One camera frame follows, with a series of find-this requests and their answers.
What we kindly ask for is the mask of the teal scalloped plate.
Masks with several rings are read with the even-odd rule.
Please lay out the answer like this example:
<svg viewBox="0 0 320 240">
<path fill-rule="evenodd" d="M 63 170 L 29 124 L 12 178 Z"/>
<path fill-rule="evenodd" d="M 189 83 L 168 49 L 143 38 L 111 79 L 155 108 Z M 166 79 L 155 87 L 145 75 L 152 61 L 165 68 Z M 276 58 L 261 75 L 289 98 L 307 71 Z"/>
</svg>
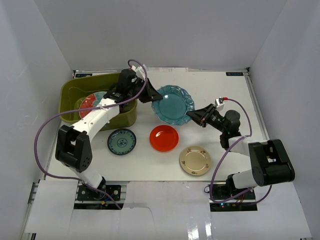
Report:
<svg viewBox="0 0 320 240">
<path fill-rule="evenodd" d="M 162 99 L 153 101 L 151 107 L 161 122 L 181 126 L 192 120 L 187 112 L 195 110 L 195 102 L 185 89 L 177 85 L 165 85 L 157 92 Z"/>
</svg>

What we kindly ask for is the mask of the red and teal floral plate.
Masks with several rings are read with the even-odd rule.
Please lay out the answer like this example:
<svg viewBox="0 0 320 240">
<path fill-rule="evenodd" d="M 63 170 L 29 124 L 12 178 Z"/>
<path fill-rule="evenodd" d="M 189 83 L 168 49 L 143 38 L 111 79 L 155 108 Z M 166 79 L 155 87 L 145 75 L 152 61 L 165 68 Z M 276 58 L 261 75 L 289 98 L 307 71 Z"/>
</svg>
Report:
<svg viewBox="0 0 320 240">
<path fill-rule="evenodd" d="M 80 105 L 78 108 L 86 109 L 86 108 L 97 107 L 106 93 L 107 93 L 106 91 L 97 91 L 88 95 L 80 102 Z"/>
</svg>

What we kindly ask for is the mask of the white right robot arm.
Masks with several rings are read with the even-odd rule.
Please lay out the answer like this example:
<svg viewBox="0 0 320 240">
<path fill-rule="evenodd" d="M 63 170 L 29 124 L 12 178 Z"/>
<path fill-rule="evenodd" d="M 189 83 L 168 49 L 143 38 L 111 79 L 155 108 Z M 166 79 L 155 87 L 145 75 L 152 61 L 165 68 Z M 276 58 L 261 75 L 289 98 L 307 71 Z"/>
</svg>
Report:
<svg viewBox="0 0 320 240">
<path fill-rule="evenodd" d="M 251 135 L 242 135 L 241 115 L 236 110 L 228 110 L 225 115 L 221 115 L 217 106 L 210 104 L 202 109 L 188 111 L 187 115 L 203 128 L 210 125 L 220 131 L 220 145 L 225 153 L 217 164 L 218 168 L 228 153 L 249 157 L 250 169 L 230 174 L 221 187 L 228 200 L 236 200 L 255 187 L 273 186 L 295 179 L 296 173 L 283 142 L 280 139 L 258 142 Z"/>
</svg>

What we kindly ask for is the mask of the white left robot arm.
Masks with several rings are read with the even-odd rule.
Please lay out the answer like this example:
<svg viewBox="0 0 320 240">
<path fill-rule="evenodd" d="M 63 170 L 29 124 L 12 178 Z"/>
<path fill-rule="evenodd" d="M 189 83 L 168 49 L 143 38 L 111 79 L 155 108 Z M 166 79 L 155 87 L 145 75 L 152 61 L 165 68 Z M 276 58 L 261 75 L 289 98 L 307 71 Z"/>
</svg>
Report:
<svg viewBox="0 0 320 240">
<path fill-rule="evenodd" d="M 96 200 L 103 198 L 106 180 L 91 166 L 93 138 L 129 102 L 139 99 L 142 103 L 148 103 L 162 98 L 151 85 L 144 66 L 131 66 L 122 70 L 118 81 L 110 86 L 95 109 L 71 126 L 62 125 L 59 128 L 56 160 L 71 169 L 89 187 L 90 196 Z"/>
</svg>

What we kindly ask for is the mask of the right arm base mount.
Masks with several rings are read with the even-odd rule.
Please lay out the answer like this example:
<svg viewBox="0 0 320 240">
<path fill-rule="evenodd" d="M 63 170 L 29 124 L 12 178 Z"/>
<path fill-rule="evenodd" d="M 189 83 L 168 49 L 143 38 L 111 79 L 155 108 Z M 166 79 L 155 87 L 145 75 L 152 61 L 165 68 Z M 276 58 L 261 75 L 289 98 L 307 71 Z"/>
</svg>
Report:
<svg viewBox="0 0 320 240">
<path fill-rule="evenodd" d="M 242 190 L 236 190 L 230 193 L 225 184 L 214 184 L 212 195 L 216 201 L 222 201 L 230 198 L 233 195 L 240 193 Z M 224 212 L 255 212 L 258 210 L 255 192 L 249 191 L 245 194 L 238 196 L 235 199 L 224 203 L 214 203 L 209 200 L 210 211 L 212 213 Z"/>
</svg>

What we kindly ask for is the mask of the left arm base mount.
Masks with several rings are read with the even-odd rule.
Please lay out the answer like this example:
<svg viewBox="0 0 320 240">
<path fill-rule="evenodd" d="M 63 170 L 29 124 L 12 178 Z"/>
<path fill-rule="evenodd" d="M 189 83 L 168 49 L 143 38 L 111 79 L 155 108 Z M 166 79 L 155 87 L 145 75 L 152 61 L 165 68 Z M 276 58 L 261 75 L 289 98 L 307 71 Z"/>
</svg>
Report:
<svg viewBox="0 0 320 240">
<path fill-rule="evenodd" d="M 123 208 L 122 186 L 106 185 L 105 190 L 119 207 Z M 92 189 L 80 184 L 77 189 L 74 209 L 76 210 L 120 210 L 114 202 L 106 195 L 98 192 L 94 193 Z"/>
</svg>

